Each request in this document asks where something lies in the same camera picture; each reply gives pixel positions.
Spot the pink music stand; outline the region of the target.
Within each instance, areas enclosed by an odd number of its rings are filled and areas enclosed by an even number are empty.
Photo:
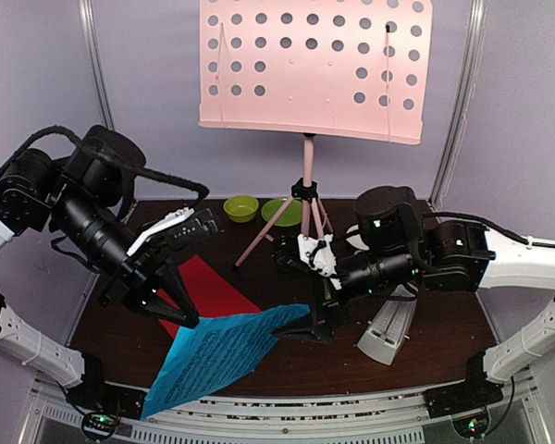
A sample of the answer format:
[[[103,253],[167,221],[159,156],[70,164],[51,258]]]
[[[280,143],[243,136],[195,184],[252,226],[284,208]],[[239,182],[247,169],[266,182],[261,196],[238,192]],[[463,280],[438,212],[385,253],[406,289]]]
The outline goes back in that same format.
[[[301,234],[332,234],[315,137],[421,141],[433,18],[430,1],[202,1],[199,123],[301,134]]]

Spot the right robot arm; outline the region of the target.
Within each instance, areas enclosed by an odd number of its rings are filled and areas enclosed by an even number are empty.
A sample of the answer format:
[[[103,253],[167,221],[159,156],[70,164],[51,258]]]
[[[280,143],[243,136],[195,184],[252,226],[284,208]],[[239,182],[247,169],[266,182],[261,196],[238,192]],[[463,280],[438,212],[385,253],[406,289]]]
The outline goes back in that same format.
[[[295,254],[275,250],[281,266],[313,275],[315,296],[311,312],[279,327],[278,338],[328,344],[348,302],[409,282],[437,292],[551,290],[553,298],[534,320],[468,360],[463,382],[425,392],[433,418],[501,401],[515,373],[555,348],[555,240],[524,237],[483,217],[452,212],[435,213],[436,225],[429,227],[413,190],[405,186],[365,191],[353,211],[363,252],[332,260],[329,237],[302,238]]]

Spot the blue paper sheet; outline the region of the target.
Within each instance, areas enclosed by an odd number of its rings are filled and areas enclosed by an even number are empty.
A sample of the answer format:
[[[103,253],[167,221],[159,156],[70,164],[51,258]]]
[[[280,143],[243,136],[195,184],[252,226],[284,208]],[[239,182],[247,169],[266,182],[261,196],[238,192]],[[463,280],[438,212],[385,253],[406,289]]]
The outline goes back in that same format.
[[[310,313],[306,304],[203,318],[179,329],[149,389],[141,419],[211,395],[254,372],[278,343],[273,331]]]

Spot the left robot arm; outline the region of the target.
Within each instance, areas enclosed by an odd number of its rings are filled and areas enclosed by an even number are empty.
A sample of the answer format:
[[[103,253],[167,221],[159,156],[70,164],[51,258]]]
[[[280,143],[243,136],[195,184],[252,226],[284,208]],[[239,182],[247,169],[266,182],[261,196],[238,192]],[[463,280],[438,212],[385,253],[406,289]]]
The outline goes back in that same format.
[[[41,129],[0,167],[0,249],[25,231],[48,229],[52,246],[71,241],[71,257],[108,281],[99,301],[193,328],[198,311],[171,254],[205,233],[193,206],[141,232],[125,223],[136,178],[208,194],[201,183],[152,170],[141,149],[100,125],[84,136],[62,126]],[[105,380],[102,361],[30,326],[0,293],[0,350],[51,377],[67,402],[106,420],[137,419],[145,393]]]

